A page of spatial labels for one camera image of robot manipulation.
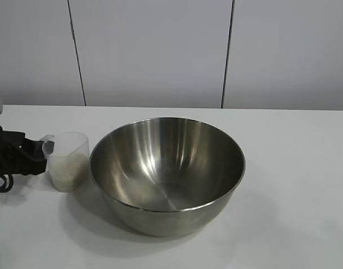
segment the black cord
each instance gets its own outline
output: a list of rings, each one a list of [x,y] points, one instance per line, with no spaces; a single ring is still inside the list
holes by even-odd
[[[8,171],[8,166],[4,160],[4,158],[2,157],[2,155],[0,154],[0,163],[2,164],[3,168],[5,169],[5,171]],[[8,173],[8,180],[6,178],[5,175],[0,175],[0,178],[2,178],[3,180],[3,184],[0,186],[0,193],[6,193],[9,192],[12,187],[13,187],[13,176],[11,173]]]

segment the table surface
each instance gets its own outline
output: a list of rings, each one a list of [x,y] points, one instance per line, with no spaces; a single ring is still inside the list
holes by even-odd
[[[59,193],[44,175],[0,194],[0,269],[343,268],[343,112],[6,105],[5,130],[77,131],[90,148],[139,119],[185,117],[230,134],[243,181],[221,214],[182,238],[131,231],[91,183]]]

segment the stainless steel bowl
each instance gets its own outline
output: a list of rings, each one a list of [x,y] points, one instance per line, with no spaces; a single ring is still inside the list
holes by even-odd
[[[129,226],[156,236],[189,234],[227,204],[245,160],[226,133],[191,119],[120,127],[91,154],[92,179]]]

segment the white wall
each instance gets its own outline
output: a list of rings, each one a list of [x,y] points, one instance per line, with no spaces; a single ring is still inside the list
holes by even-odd
[[[343,0],[236,0],[224,107],[343,110]]]
[[[231,0],[71,0],[88,105],[219,108]]]
[[[84,104],[65,0],[0,1],[0,96],[7,104]]]

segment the plastic measuring cup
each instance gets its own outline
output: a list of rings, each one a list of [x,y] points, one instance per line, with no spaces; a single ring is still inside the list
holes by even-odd
[[[60,192],[74,191],[88,177],[89,144],[83,133],[47,135],[42,150],[54,187]]]

